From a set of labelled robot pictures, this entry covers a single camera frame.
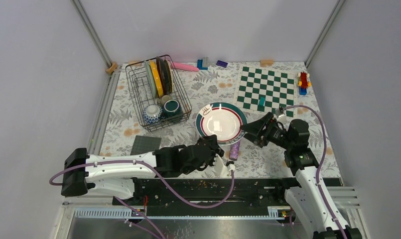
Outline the white plate green red rim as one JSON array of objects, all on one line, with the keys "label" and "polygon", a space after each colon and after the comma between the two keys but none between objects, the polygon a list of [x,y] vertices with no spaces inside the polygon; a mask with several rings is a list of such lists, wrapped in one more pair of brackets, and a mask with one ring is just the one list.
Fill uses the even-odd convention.
[{"label": "white plate green red rim", "polygon": [[245,135],[241,126],[247,124],[245,114],[235,105],[224,102],[204,106],[197,114],[195,125],[200,136],[217,137],[219,145],[239,142]]}]

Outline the yellow scalloped plate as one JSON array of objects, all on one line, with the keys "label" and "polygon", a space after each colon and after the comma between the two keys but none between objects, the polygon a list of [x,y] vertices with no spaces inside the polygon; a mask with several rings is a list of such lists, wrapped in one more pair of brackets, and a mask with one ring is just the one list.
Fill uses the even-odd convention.
[{"label": "yellow scalloped plate", "polygon": [[161,82],[161,79],[159,76],[158,68],[156,66],[156,63],[153,60],[149,60],[149,65],[150,65],[152,75],[154,78],[157,95],[159,98],[161,98],[164,95],[164,91],[163,91],[162,82]]}]

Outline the light green flower plate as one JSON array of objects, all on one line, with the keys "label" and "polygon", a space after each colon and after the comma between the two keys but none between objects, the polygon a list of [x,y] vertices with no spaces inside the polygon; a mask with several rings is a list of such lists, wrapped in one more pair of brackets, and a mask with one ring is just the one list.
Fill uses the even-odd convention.
[{"label": "light green flower plate", "polygon": [[146,76],[147,76],[147,80],[148,80],[148,84],[151,90],[151,94],[154,98],[157,98],[157,89],[156,89],[156,84],[155,84],[155,80],[151,71],[151,67],[150,64],[147,60],[145,60],[144,62],[144,66],[146,69]]}]

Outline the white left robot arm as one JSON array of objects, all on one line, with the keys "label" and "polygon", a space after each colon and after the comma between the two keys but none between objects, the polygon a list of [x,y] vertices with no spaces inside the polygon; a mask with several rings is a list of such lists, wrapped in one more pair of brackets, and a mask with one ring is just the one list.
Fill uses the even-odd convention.
[{"label": "white left robot arm", "polygon": [[61,195],[115,196],[136,205],[143,200],[144,192],[133,179],[176,178],[207,167],[213,167],[220,177],[230,177],[234,168],[223,156],[215,135],[201,137],[190,146],[163,147],[130,156],[99,156],[77,148],[64,162]]}]

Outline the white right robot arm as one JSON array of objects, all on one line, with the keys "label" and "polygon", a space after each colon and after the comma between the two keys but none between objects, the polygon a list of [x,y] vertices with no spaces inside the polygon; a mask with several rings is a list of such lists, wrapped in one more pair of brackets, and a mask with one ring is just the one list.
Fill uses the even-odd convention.
[{"label": "white right robot arm", "polygon": [[288,129],[280,126],[272,113],[241,126],[245,139],[256,146],[273,143],[284,149],[284,160],[296,179],[282,179],[273,196],[281,205],[289,204],[311,239],[361,239],[358,228],[344,219],[320,176],[318,161],[308,146],[309,125],[293,119]]}]

